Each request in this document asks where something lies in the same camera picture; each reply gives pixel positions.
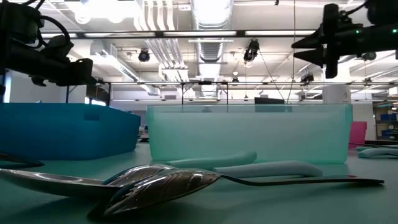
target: ceiling light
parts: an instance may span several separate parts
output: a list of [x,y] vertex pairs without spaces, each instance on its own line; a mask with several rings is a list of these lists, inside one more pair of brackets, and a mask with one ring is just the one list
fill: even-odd
[[165,37],[176,36],[176,37],[199,37],[199,36],[236,36],[236,31],[178,31],[178,32],[164,32]]
[[262,36],[262,35],[311,35],[315,30],[253,30],[246,31],[246,36]]
[[92,18],[105,18],[112,23],[120,23],[141,11],[137,1],[88,0],[85,3],[65,1],[65,4],[75,13],[75,19],[80,24],[86,24]]
[[[62,33],[58,33],[58,34],[56,34],[56,33],[48,33],[48,34],[42,34],[42,37],[45,38],[45,39],[49,39],[49,38],[52,38],[52,37],[55,37],[55,36],[58,36],[58,35],[63,35],[63,34]],[[77,37],[77,35],[75,33],[69,33],[69,36],[70,36],[70,38],[76,38]]]
[[112,85],[138,85],[138,83],[134,83],[134,82],[112,82]]
[[101,38],[101,37],[154,37],[154,32],[92,32],[84,33],[89,38]]
[[145,82],[146,85],[181,85],[179,82]]
[[188,43],[232,43],[234,40],[223,40],[223,39],[193,39],[188,40]]

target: wall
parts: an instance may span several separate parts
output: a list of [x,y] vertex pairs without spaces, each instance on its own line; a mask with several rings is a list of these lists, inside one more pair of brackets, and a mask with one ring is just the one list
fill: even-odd
[[11,89],[10,103],[59,103],[60,87],[53,83],[45,82],[46,87],[32,83],[28,75],[19,72],[10,72]]
[[[66,87],[45,82],[46,87],[37,86],[32,83],[30,77],[19,72],[9,72],[11,78],[10,103],[64,103],[66,98]],[[86,86],[76,87],[69,95],[70,103],[84,103]]]

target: spotlight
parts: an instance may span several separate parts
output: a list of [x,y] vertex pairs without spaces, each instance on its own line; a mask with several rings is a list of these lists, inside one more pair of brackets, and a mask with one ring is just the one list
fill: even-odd
[[363,60],[374,60],[376,59],[377,54],[375,52],[368,52],[362,55]]
[[245,64],[249,62],[252,63],[253,60],[257,57],[257,51],[259,50],[260,50],[260,45],[258,40],[257,39],[251,40],[243,56],[244,63]]
[[312,73],[308,73],[301,78],[301,82],[304,82],[304,83],[313,82],[313,81],[314,81],[314,79],[313,79]]
[[231,82],[232,82],[232,83],[238,83],[239,80],[238,80],[238,78],[233,78]]
[[148,49],[141,49],[141,53],[138,55],[140,62],[148,62],[150,59]]

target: light blue table surface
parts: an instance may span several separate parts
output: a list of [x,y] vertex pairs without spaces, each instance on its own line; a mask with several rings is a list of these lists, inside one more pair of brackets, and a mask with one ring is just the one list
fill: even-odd
[[[93,161],[44,161],[37,172],[106,179],[151,162],[149,146]],[[119,223],[398,223],[398,159],[358,159],[346,166],[322,166],[325,174],[349,172],[384,179],[383,187],[346,184],[249,187],[219,181],[188,197],[152,207]],[[0,180],[0,223],[94,223],[86,215],[96,205],[23,189]]]

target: black cable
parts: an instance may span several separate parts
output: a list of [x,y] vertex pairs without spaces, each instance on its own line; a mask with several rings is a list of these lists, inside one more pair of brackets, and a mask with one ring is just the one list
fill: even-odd
[[40,0],[40,2],[36,5],[35,9],[40,9],[40,7],[42,7],[44,2],[45,0]]
[[[294,17],[294,38],[293,38],[293,43],[296,43],[296,0],[294,0],[294,6],[293,6],[293,17]],[[286,104],[289,104],[289,99],[290,95],[292,94],[292,89],[293,89],[293,82],[294,82],[294,74],[295,74],[295,58],[294,58],[294,53],[295,49],[293,49],[293,66],[292,66],[292,82],[290,83],[290,90],[289,90],[289,95],[287,96],[287,101]]]
[[262,58],[262,61],[264,62],[264,65],[266,66],[267,72],[268,72],[269,76],[271,77],[273,84],[275,85],[276,89],[277,89],[278,92],[279,92],[279,95],[282,97],[283,100],[285,100],[284,96],[282,95],[282,93],[281,93],[280,90],[279,90],[279,87],[275,84],[274,78],[272,77],[272,74],[271,74],[271,72],[270,72],[269,69],[268,69],[268,66],[267,66],[267,64],[266,64],[266,61],[264,60],[264,57],[262,56],[261,50],[260,50],[260,56],[261,56],[261,58]]
[[65,36],[65,43],[63,45],[59,45],[56,47],[65,47],[70,43],[69,33],[68,33],[67,29],[60,22],[56,21],[54,18],[51,18],[49,16],[40,16],[40,19],[44,19],[46,21],[52,22],[54,25],[56,25],[62,31],[62,34]]
[[37,0],[29,0],[29,1],[27,1],[27,2],[24,2],[24,3],[22,3],[23,5],[25,5],[25,6],[28,6],[28,5],[30,5],[30,4],[32,4],[32,3],[34,3],[34,2],[36,2]]
[[355,12],[357,12],[358,10],[362,9],[362,8],[363,8],[364,6],[366,6],[370,1],[371,1],[371,0],[367,0],[367,1],[364,2],[362,5],[356,7],[355,9],[352,9],[352,10],[346,12],[345,16],[349,16],[349,15],[351,15],[352,13],[355,13]]

